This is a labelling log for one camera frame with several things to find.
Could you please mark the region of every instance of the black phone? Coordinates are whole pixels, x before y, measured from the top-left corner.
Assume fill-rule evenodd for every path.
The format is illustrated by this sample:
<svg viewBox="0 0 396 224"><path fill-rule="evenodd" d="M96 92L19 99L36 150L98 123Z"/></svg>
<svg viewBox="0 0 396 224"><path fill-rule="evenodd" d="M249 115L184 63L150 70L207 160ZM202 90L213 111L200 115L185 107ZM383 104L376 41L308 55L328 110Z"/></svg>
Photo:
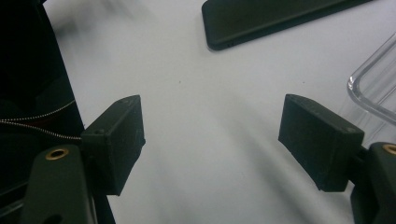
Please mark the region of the black phone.
<svg viewBox="0 0 396 224"><path fill-rule="evenodd" d="M226 49L372 0L208 0L207 45Z"/></svg>

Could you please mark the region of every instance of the zipper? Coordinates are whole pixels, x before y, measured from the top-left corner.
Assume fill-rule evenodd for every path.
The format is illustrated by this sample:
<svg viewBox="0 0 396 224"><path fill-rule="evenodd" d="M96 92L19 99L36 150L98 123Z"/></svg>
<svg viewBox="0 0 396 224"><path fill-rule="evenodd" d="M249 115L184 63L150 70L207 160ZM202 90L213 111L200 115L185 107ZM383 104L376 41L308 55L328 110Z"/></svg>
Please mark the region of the zipper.
<svg viewBox="0 0 396 224"><path fill-rule="evenodd" d="M9 125L9 126L14 126L14 127L19 127L19 128L24 128L24 129L30 129L36 132L40 132L52 137L56 137L56 138L61 138L61 139L66 139L66 140L75 140L75 141L80 141L81 137L78 136L70 136L70 135L65 135L65 134L60 134L60 133L54 133L33 125L28 125L28 124L23 124L21 122L23 121L29 121L29 120L36 120L36 119L44 119L47 118L49 116L52 116L56 113L61 112L62 110L65 110L67 107L69 107L70 105L72 105L73 103L75 103L76 100L71 101L70 103L68 103L67 105L62 106L61 108L58 108L54 111L51 111L47 114L44 115L38 115L38 116L33 116L33 117L29 117L29 118L20 118L20 119L0 119L0 124L3 125Z"/></svg>

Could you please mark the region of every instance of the brass screw insert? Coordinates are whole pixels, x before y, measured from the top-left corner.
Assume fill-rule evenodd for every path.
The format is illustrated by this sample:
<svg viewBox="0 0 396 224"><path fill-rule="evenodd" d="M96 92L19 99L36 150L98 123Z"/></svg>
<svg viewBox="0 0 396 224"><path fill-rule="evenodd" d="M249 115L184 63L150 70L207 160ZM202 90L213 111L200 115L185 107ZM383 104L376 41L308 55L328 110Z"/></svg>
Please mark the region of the brass screw insert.
<svg viewBox="0 0 396 224"><path fill-rule="evenodd" d="M388 153L396 155L396 145L387 144L382 146Z"/></svg>
<svg viewBox="0 0 396 224"><path fill-rule="evenodd" d="M51 152L49 152L46 155L46 160L47 161L56 161L56 160L59 160L65 156L67 156L67 154L69 154L69 150L67 150L67 149L63 149L63 148L53 149Z"/></svg>

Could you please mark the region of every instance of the white tabletop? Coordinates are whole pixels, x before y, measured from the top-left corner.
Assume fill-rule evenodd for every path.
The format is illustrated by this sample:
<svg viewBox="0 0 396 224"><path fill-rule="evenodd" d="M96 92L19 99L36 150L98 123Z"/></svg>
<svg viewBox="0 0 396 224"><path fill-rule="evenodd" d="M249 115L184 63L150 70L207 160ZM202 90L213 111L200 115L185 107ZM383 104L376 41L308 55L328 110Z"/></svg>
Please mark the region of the white tabletop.
<svg viewBox="0 0 396 224"><path fill-rule="evenodd" d="M117 223L353 223L349 194L318 191L277 141L286 93L338 112L347 78L396 30L374 0L223 51L205 42L205 0L45 4L88 127L140 94L147 144Z"/></svg>

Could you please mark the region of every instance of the clear plastic container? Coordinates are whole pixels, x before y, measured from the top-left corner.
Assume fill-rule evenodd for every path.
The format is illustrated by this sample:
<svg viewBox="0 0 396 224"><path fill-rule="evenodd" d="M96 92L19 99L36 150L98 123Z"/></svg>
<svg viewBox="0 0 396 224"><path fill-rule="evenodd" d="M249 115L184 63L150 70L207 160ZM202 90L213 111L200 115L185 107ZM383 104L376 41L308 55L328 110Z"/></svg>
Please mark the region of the clear plastic container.
<svg viewBox="0 0 396 224"><path fill-rule="evenodd" d="M365 131L363 145L396 143L396 34L348 80L341 116Z"/></svg>

